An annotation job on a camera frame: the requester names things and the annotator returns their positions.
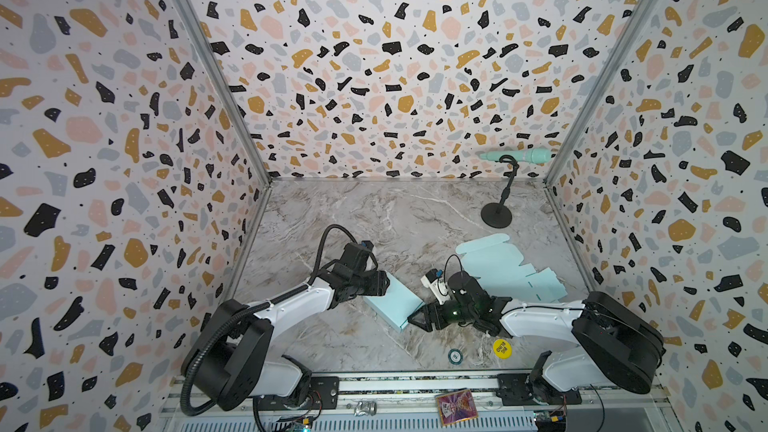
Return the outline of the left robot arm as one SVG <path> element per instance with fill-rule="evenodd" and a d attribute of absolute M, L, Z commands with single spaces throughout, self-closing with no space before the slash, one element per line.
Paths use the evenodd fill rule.
<path fill-rule="evenodd" d="M 313 279 L 261 303 L 222 302 L 184 359 L 179 406 L 187 416 L 230 411 L 247 398 L 280 398 L 290 408 L 310 396 L 312 372 L 270 351 L 274 338 L 300 322 L 357 297 L 382 297 L 390 285 L 369 241 L 348 243 Z"/>

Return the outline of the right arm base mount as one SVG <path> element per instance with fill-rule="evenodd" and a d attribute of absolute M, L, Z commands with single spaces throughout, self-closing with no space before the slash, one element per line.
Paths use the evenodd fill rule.
<path fill-rule="evenodd" d="M 540 354 L 534 368 L 529 373 L 506 373 L 497 376 L 496 396 L 504 406 L 524 405 L 579 405 L 582 398 L 577 390 L 561 392 L 550 385 L 543 377 L 543 367 L 551 351 Z"/>

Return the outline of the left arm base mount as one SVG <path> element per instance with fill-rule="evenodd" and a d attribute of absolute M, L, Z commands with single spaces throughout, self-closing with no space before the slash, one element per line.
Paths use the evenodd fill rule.
<path fill-rule="evenodd" d="M 338 404 L 340 378 L 315 375 L 297 360 L 282 356 L 268 359 L 251 396 L 259 402 L 260 411 L 289 411 L 321 408 L 335 410 Z"/>

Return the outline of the mint box sheets stack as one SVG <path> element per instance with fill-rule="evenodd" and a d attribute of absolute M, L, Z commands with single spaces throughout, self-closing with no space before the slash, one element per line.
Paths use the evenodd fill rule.
<path fill-rule="evenodd" d="M 498 233 L 459 244 L 455 252 L 464 269 L 491 296 L 529 303 L 559 302 L 564 285 L 550 268 L 537 272 L 507 234 Z"/>

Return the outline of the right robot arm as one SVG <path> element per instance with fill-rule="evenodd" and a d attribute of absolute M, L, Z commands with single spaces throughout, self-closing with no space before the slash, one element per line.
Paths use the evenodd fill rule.
<path fill-rule="evenodd" d="M 492 337 L 532 336 L 571 345 L 541 353 L 531 370 L 528 388 L 541 402 L 605 384 L 647 394 L 665 353 L 661 333 L 604 292 L 569 303 L 526 303 L 491 296 L 475 277 L 459 272 L 448 280 L 448 296 L 421 306 L 408 323 L 425 332 L 458 324 Z"/>

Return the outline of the mint paper box sheet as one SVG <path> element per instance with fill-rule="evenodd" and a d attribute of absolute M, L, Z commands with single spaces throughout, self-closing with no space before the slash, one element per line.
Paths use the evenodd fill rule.
<path fill-rule="evenodd" d="M 397 332 L 409 324 L 408 317 L 424 302 L 392 274 L 388 273 L 389 286 L 383 296 L 365 296 L 364 301 Z"/>

